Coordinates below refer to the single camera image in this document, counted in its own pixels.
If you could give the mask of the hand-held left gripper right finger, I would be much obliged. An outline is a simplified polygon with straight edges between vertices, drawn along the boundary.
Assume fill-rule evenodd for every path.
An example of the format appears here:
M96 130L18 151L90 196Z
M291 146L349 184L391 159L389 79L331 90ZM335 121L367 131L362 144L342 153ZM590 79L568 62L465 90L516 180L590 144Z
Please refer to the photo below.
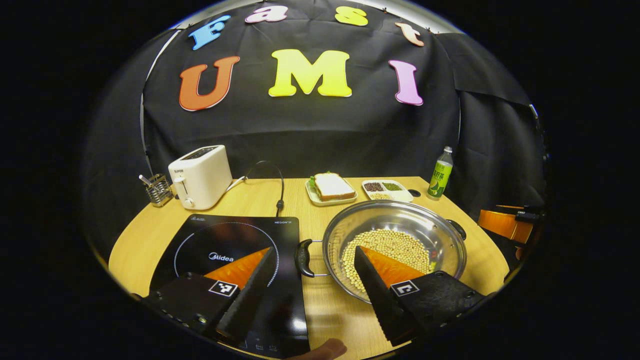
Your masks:
M354 268L393 346L450 327L485 298L445 271L424 274L363 246L355 249Z

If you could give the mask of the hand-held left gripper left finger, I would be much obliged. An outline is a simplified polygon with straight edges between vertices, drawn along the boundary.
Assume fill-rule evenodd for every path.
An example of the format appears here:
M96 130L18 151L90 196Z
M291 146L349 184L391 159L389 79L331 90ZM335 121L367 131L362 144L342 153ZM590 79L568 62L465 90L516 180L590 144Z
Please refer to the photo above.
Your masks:
M205 276L179 275L142 303L201 337L236 344L247 337L277 264L268 247Z

